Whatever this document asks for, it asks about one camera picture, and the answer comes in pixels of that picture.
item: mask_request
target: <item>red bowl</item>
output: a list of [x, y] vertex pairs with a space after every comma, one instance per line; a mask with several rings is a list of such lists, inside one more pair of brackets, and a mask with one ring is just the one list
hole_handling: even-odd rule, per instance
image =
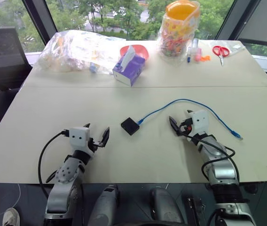
[[[145, 60], [148, 60], [149, 54], [148, 54], [147, 49], [144, 46], [132, 45], [132, 47], [134, 48], [136, 55], [143, 57]], [[129, 48], [129, 46], [122, 47], [120, 49], [120, 55], [123, 56], [127, 52], [128, 48]]]

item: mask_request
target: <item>blue ethernet cable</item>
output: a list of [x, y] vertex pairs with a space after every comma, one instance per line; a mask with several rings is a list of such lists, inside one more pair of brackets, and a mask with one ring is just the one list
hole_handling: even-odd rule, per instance
[[238, 138], [238, 139], [243, 139], [242, 138], [242, 136], [240, 136], [237, 132], [235, 132], [234, 130], [232, 130], [216, 113], [215, 113], [215, 111], [212, 109], [212, 108], [210, 108], [209, 106], [207, 106], [207, 105], [204, 105], [204, 104], [202, 104], [202, 103], [200, 103], [200, 102], [197, 102], [197, 101], [195, 101], [195, 100], [190, 100], [190, 99], [176, 99], [176, 100], [174, 100], [174, 101], [172, 101], [172, 102], [170, 102], [170, 103], [168, 103], [168, 104], [166, 104], [165, 106], [163, 106], [163, 107], [161, 107], [161, 108], [159, 108], [159, 109], [157, 109], [157, 110], [155, 110], [155, 111], [153, 111], [153, 112], [151, 112], [151, 113], [149, 113], [149, 114], [147, 114], [144, 118], [142, 118], [142, 119], [140, 119], [138, 122], [137, 122], [137, 124], [138, 125], [141, 125], [142, 123], [143, 123], [143, 121], [147, 118], [147, 117], [149, 117], [149, 116], [151, 116], [152, 114], [154, 114], [154, 113], [156, 113], [156, 112], [159, 112], [159, 111], [161, 111], [161, 110], [163, 110], [163, 109], [165, 109], [166, 107], [168, 107], [169, 105], [171, 105], [171, 104], [173, 104], [173, 103], [175, 103], [175, 102], [177, 102], [177, 101], [188, 101], [188, 102], [192, 102], [192, 103], [194, 103], [194, 104], [197, 104], [197, 105], [201, 105], [201, 106], [203, 106], [203, 107], [205, 107], [205, 108], [207, 108], [207, 109], [209, 109], [210, 111], [211, 111], [211, 113], [212, 114], [214, 114], [215, 116], [216, 116], [216, 118], [225, 126], [225, 128], [227, 128], [229, 131], [230, 131], [230, 133], [233, 135], [233, 136], [235, 136], [236, 138]]

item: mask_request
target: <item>orange lid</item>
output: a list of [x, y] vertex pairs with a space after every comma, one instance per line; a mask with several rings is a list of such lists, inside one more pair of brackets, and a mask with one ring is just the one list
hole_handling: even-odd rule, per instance
[[197, 6], [189, 0], [178, 0], [166, 6], [167, 16], [176, 20], [185, 20]]

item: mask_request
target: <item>tabletop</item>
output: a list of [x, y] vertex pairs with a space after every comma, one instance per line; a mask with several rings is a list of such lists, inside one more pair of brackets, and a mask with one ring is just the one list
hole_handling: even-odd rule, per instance
[[[213, 54], [211, 40], [200, 40], [202, 55], [211, 60], [196, 63], [185, 60], [181, 64], [170, 63], [158, 52], [156, 41], [126, 41], [122, 45], [144, 45], [149, 52], [146, 67], [133, 87], [224, 87], [224, 86], [267, 86], [267, 75], [246, 50], [225, 57], [224, 66]], [[240, 44], [240, 41], [226, 41]], [[35, 65], [24, 86], [33, 87], [126, 87], [111, 79], [108, 74], [92, 74], [89, 70], [59, 73], [43, 70]]]
[[[100, 139], [109, 126], [110, 139], [88, 163], [86, 183], [205, 182], [197, 148], [173, 133], [168, 116], [185, 119], [200, 106], [179, 102], [149, 117], [132, 136], [120, 126], [139, 120], [177, 98], [210, 106], [244, 140], [233, 137], [209, 114], [209, 134], [236, 150], [233, 157], [242, 182], [267, 180], [267, 87], [82, 88], [24, 87], [0, 123], [0, 182], [37, 183], [41, 149], [63, 129], [91, 123]], [[72, 153], [68, 138], [59, 137], [46, 150], [42, 178]]]

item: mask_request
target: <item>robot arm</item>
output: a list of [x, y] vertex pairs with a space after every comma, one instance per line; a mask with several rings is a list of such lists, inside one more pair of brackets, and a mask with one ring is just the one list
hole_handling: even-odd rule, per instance
[[46, 207], [45, 226], [70, 226], [75, 214], [78, 199], [81, 197], [81, 184], [85, 166], [98, 147], [105, 147], [110, 134], [107, 128], [101, 142], [90, 137], [89, 124], [66, 130], [73, 155], [68, 155], [63, 165], [55, 173], [56, 182], [52, 188]]
[[216, 201], [214, 214], [218, 217], [215, 224], [256, 226], [250, 208], [239, 189], [239, 174], [234, 162], [227, 157], [226, 147], [213, 135], [207, 134], [209, 126], [207, 111], [188, 110], [188, 114], [190, 118], [179, 126], [171, 116], [169, 121], [178, 136], [187, 137], [189, 142], [198, 147], [205, 163], [203, 172], [209, 180]]

